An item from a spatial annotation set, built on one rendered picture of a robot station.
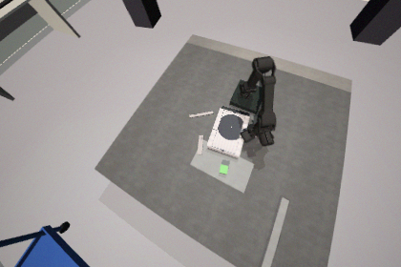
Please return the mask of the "green cube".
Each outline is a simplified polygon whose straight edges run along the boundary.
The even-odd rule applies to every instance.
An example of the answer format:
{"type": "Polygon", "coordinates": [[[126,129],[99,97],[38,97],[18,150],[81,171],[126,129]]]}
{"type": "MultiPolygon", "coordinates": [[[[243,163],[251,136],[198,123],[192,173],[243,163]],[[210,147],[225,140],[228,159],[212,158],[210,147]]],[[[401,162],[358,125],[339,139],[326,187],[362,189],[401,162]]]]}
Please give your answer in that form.
{"type": "Polygon", "coordinates": [[[228,172],[228,166],[221,164],[220,173],[227,175],[227,172],[228,172]]]}

